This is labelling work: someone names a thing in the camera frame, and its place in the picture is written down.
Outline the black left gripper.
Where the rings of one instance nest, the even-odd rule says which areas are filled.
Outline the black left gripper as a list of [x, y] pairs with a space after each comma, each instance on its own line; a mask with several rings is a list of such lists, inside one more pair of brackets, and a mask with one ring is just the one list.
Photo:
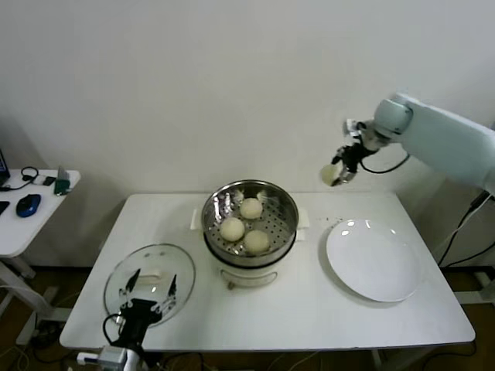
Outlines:
[[173, 276], [166, 295], [156, 301], [135, 298], [134, 290], [140, 270], [126, 281], [123, 288], [118, 289], [121, 316], [124, 324], [118, 336], [118, 346], [122, 348], [138, 348], [142, 345], [148, 327], [162, 320], [162, 312], [171, 311], [176, 305], [177, 275]]

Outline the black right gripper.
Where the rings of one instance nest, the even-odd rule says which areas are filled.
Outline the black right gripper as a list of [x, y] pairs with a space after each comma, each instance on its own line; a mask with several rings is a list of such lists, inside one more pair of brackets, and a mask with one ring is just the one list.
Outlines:
[[352, 144], [338, 148], [332, 158], [332, 165], [342, 162], [343, 167], [340, 170], [336, 170], [331, 186], [340, 186], [351, 182], [357, 174], [358, 165], [362, 160], [377, 152], [378, 150], [375, 147], [368, 148], [366, 146], [363, 135], [353, 136]]

